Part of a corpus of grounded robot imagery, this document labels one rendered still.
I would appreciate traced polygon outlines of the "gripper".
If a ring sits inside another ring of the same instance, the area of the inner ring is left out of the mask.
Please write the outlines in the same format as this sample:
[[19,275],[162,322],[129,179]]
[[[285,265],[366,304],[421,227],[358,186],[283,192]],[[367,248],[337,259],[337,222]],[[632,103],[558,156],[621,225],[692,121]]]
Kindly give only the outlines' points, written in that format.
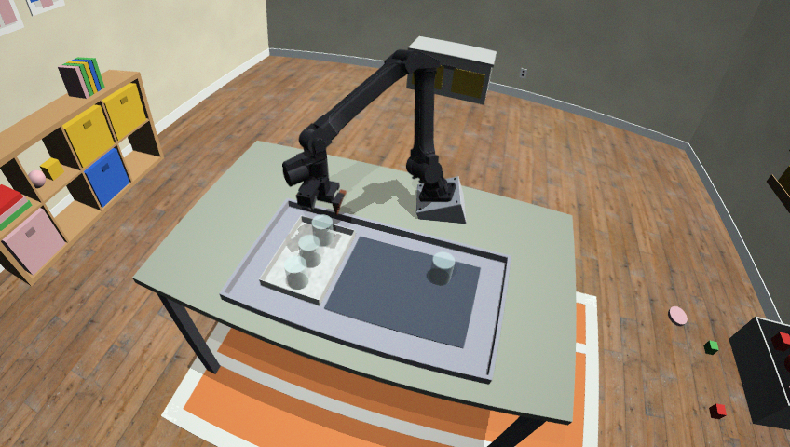
[[[329,175],[329,174],[327,174],[327,175]],[[326,176],[327,176],[327,175],[326,175]],[[311,178],[311,179],[314,179],[314,180],[320,180],[320,179],[323,179],[323,178],[325,178],[326,176],[324,176],[324,177],[319,177],[319,178],[314,178],[314,177],[311,177],[311,176],[310,176],[310,178]],[[336,194],[336,196],[334,197],[334,194],[335,194],[336,190],[338,190],[338,189],[339,189],[339,187],[340,187],[340,184],[339,184],[339,183],[337,183],[337,182],[332,182],[332,181],[329,181],[329,182],[330,182],[330,190],[329,190],[329,192],[327,193],[327,195],[326,195],[326,196],[320,196],[320,195],[318,195],[318,197],[317,197],[317,200],[318,200],[318,201],[322,201],[322,202],[327,202],[327,203],[331,203],[331,204],[333,204],[334,213],[335,213],[335,215],[337,216],[337,215],[338,215],[338,213],[339,213],[339,210],[340,210],[340,206],[341,206],[341,204],[340,204],[340,203],[342,203],[341,201],[343,201],[342,199],[344,199],[344,196],[345,196],[345,194],[346,194],[346,192],[347,192],[347,191],[346,191],[346,190],[340,190],[340,191],[339,191],[340,193],[337,193],[337,194]],[[344,193],[344,194],[343,194],[343,193]],[[338,205],[339,205],[339,204],[340,204],[340,206],[339,206],[339,208],[338,208]]]

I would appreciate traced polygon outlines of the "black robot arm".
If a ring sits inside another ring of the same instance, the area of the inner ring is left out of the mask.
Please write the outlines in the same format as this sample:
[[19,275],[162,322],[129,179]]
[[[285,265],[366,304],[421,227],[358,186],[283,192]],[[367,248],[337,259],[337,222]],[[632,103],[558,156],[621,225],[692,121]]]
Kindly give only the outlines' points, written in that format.
[[[412,73],[415,77],[415,141],[406,169],[413,175],[412,179],[419,178],[419,182],[424,184],[419,195],[421,202],[452,200],[456,184],[448,183],[443,177],[433,138],[434,84],[440,61],[420,51],[398,49],[384,63],[333,109],[304,129],[299,143],[305,152],[282,163],[283,175],[289,186],[305,183],[296,195],[297,203],[303,209],[314,209],[318,190],[320,196],[326,196],[330,190],[326,148],[332,139],[386,89]],[[314,178],[327,176],[314,180],[309,175]]]

